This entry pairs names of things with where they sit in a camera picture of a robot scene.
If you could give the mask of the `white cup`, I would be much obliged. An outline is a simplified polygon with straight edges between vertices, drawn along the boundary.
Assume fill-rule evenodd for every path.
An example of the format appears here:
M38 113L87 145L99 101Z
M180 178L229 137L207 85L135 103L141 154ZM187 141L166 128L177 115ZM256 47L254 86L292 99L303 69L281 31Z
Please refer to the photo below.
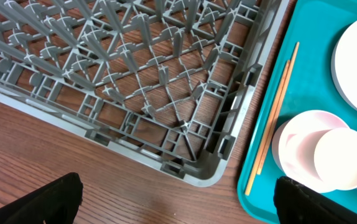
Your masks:
M357 188L357 131L335 128L317 142L314 154L317 174L335 190Z

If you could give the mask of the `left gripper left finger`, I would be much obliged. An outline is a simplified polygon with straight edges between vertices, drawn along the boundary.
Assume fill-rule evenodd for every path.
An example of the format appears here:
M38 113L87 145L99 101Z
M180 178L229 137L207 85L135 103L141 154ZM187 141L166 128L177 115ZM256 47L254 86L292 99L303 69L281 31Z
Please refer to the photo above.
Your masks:
M79 174L68 173L0 208L0 224L72 224L83 200Z

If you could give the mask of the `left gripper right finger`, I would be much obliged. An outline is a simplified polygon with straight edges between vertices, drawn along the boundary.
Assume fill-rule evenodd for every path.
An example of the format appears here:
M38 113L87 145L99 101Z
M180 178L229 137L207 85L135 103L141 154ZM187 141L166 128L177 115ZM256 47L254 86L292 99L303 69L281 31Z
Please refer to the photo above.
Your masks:
M277 179L273 201L280 224L357 224L357 213L286 176Z

